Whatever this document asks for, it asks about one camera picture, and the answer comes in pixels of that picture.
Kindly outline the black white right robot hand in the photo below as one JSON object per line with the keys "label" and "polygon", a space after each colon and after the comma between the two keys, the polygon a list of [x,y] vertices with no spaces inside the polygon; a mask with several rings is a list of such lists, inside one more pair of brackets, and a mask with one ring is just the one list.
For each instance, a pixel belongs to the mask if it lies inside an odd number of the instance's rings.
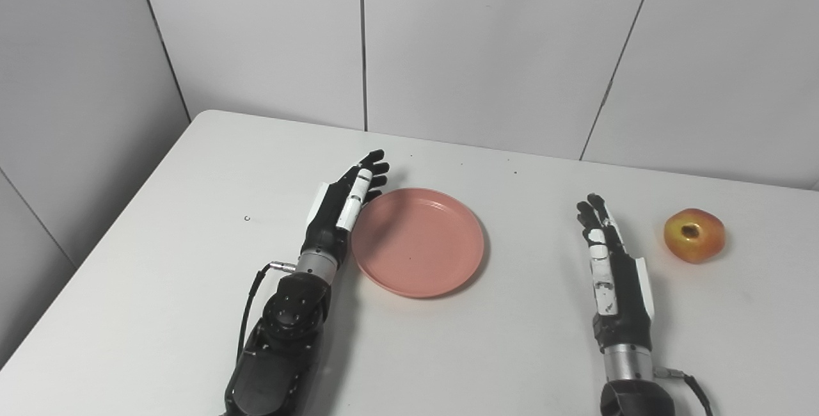
{"label": "black white right robot hand", "polygon": [[600,351],[616,345],[652,351],[655,311],[646,261],[629,254],[617,221],[600,195],[588,194],[576,208],[590,253],[596,300],[592,330]]}

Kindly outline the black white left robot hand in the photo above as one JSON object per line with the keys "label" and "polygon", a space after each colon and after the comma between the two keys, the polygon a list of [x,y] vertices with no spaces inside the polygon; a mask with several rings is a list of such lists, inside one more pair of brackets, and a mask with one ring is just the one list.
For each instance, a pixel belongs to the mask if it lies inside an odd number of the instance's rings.
{"label": "black white left robot hand", "polygon": [[351,231],[363,207],[379,197],[391,165],[384,150],[373,150],[339,180],[329,184],[308,223],[301,253],[317,251],[332,256],[337,264],[346,260]]}

